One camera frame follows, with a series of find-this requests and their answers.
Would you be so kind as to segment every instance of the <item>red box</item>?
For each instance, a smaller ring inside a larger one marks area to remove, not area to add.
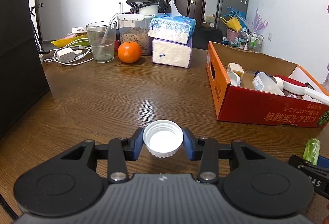
[[[244,72],[241,86],[232,86],[227,76],[229,63],[238,63]],[[314,102],[309,96],[296,99],[254,90],[254,72],[283,75],[309,83],[316,91],[329,93],[301,66],[266,54],[209,42],[207,72],[217,119],[249,124],[291,124],[323,128],[329,121],[329,106]]]

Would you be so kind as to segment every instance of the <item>screw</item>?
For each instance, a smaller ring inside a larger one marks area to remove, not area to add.
[[[127,175],[123,172],[114,172],[111,174],[110,178],[114,181],[121,181],[126,179]]]
[[[200,178],[202,178],[203,180],[214,180],[216,178],[216,174],[211,171],[202,172],[200,174]]]

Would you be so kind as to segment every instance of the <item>orange fruit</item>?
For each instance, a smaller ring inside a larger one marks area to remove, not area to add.
[[[118,57],[123,62],[137,62],[141,56],[142,48],[134,41],[124,42],[118,48]]]

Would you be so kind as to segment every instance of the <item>gray ribbed panel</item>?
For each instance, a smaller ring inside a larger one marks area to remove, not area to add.
[[[109,186],[90,209],[62,219],[24,214],[16,224],[311,224],[303,215],[265,220],[239,212],[214,185],[195,182],[189,174],[135,174]]]

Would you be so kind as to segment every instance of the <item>green bottle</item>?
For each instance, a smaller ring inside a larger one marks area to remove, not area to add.
[[[311,162],[313,165],[317,165],[317,159],[319,158],[320,141],[317,138],[309,139],[306,143],[303,159]]]

